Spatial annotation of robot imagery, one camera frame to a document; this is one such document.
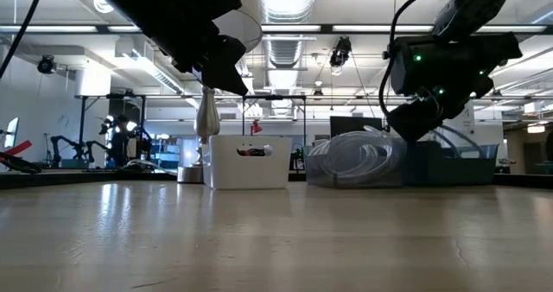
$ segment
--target table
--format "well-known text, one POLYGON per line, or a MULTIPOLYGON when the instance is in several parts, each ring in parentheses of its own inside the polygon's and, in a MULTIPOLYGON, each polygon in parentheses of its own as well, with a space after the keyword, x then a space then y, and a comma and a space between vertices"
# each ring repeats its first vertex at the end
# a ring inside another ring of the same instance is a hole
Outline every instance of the table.
POLYGON ((0 191, 2 291, 544 291, 553 193, 212 191, 120 181, 0 191))

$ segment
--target black cable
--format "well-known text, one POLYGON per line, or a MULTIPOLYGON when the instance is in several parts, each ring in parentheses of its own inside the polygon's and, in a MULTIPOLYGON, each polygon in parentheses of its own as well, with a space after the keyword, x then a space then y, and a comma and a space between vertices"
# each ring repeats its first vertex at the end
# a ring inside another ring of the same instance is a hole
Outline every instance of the black cable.
POLYGON ((11 43, 11 47, 10 47, 10 50, 8 51, 8 54, 6 54, 6 57, 3 60, 2 67, 0 67, 0 79, 2 79, 4 73, 6 73, 6 70, 8 69, 8 65, 11 61, 11 58, 16 53, 17 47, 19 46, 19 43, 21 42, 23 35, 25 35, 25 31, 27 30, 27 27, 29 26, 31 19, 35 14, 36 6, 38 6, 39 1, 40 0, 33 0, 33 2, 31 3, 31 6, 29 7, 29 11, 27 12, 27 16, 25 16, 25 20, 23 21, 23 24, 19 29, 19 32, 17 32, 16 38, 11 43))
POLYGON ((384 102, 384 90, 386 88, 386 82, 388 81, 388 78, 390 77, 391 68, 394 66, 394 60, 396 59, 396 51, 394 49, 394 37, 396 34, 396 26, 397 26, 397 20, 399 19, 399 16, 409 7, 412 5, 416 0, 408 0, 405 2, 397 11, 396 15, 394 15, 394 18, 391 22, 391 29, 390 29, 390 49, 388 50, 390 55, 390 61, 388 62, 388 68, 386 68, 386 73, 384 74, 384 77, 382 78, 382 83, 380 84, 380 88, 378 89, 378 102, 380 103, 380 109, 384 113, 385 116, 389 116, 390 112, 386 108, 386 104, 384 102))

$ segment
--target camera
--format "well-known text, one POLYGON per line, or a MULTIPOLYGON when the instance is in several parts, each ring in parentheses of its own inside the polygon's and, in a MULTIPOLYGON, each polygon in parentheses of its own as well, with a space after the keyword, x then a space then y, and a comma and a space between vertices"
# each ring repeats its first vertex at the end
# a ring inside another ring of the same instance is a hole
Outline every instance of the camera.
POLYGON ((58 65, 54 62, 53 55, 43 55, 42 60, 38 62, 36 69, 40 73, 51 75, 58 70, 58 65))

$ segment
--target white plastic bin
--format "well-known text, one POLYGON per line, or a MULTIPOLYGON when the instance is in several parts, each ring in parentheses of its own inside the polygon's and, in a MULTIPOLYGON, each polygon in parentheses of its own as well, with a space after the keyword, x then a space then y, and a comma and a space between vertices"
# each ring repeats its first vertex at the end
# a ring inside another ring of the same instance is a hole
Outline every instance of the white plastic bin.
POLYGON ((204 151, 204 182, 213 189, 285 188, 292 139, 270 136, 211 136, 204 151), (237 149, 270 146, 270 156, 241 156, 237 149))

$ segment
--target fluorescent light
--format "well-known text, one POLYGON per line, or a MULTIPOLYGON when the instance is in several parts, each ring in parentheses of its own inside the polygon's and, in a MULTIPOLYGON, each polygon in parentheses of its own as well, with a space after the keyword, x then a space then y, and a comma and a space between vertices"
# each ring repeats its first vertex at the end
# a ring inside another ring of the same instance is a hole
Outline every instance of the fluorescent light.
POLYGON ((242 97, 239 96, 238 94, 216 95, 215 98, 216 98, 216 99, 227 99, 227 98, 231 98, 231 99, 242 99, 242 97))
MULTIPOLYGON (((432 25, 397 25, 396 33, 417 32, 428 33, 432 25)), ((477 33, 541 33, 547 27, 544 25, 485 25, 477 33)), ((390 25, 334 25, 333 32, 389 33, 390 25)))
POLYGON ((153 98, 153 99, 174 99, 174 98, 182 98, 180 95, 153 95, 153 96, 146 96, 146 98, 153 98))
POLYGON ((319 32, 321 25, 262 25, 264 33, 270 32, 319 32))
POLYGON ((546 28, 544 25, 485 25, 476 33, 541 33, 546 28))
POLYGON ((111 32, 114 33, 140 33, 142 32, 139 28, 134 25, 118 25, 118 26, 109 26, 107 27, 111 32))
MULTIPOLYGON (((397 25, 396 33, 432 31, 432 25, 397 25)), ((367 32, 367 33, 389 33, 390 25, 334 25, 333 32, 367 32)))
MULTIPOLYGON (((174 93, 185 92, 184 89, 182 89, 182 87, 176 83, 176 81, 174 81, 166 73, 160 70, 159 67, 154 64, 154 62, 140 55, 135 49, 132 49, 132 54, 132 57, 130 57, 128 54, 123 54, 123 57, 129 58, 133 62, 136 62, 140 68, 142 68, 146 73, 157 80, 157 82, 167 87, 170 91, 174 93)), ((194 100, 193 98, 185 98, 185 100, 196 110, 200 107, 198 102, 196 102, 196 100, 194 100)))
POLYGON ((544 133, 545 132, 545 126, 543 125, 532 125, 528 126, 527 128, 528 133, 544 133))
POLYGON ((151 123, 175 123, 179 122, 179 119, 146 119, 147 122, 151 123))
POLYGON ((314 36, 264 36, 264 41, 316 41, 314 36))
POLYGON ((545 19, 549 19, 550 16, 553 16, 553 10, 546 13, 545 15, 543 16, 540 16, 538 19, 536 19, 534 22, 532 22, 532 24, 538 24, 540 23, 541 21, 545 20, 545 19))
MULTIPOLYGON (((0 33, 17 33, 20 25, 0 26, 0 33)), ((98 33, 94 26, 48 26, 48 25, 30 25, 26 32, 29 33, 98 33)))

